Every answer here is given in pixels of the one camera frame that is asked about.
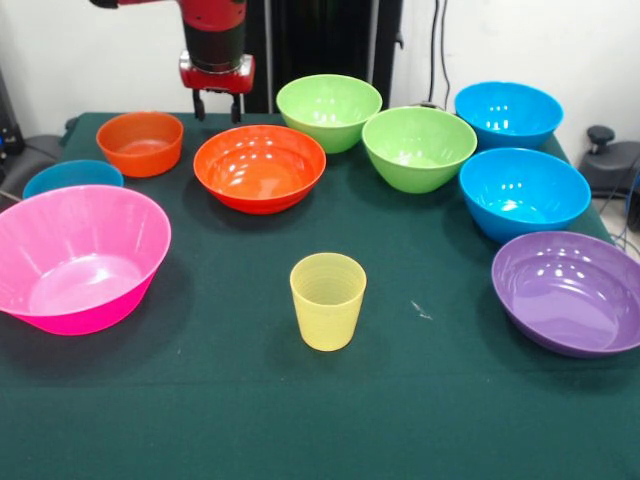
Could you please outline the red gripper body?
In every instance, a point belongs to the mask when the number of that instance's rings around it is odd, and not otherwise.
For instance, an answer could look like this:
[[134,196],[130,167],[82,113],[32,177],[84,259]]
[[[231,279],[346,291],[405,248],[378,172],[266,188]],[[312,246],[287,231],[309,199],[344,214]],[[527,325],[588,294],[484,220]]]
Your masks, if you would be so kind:
[[239,66],[224,72],[206,72],[197,68],[187,50],[179,56],[179,72],[183,85],[189,89],[206,90],[230,95],[248,94],[253,89],[255,59],[243,54]]

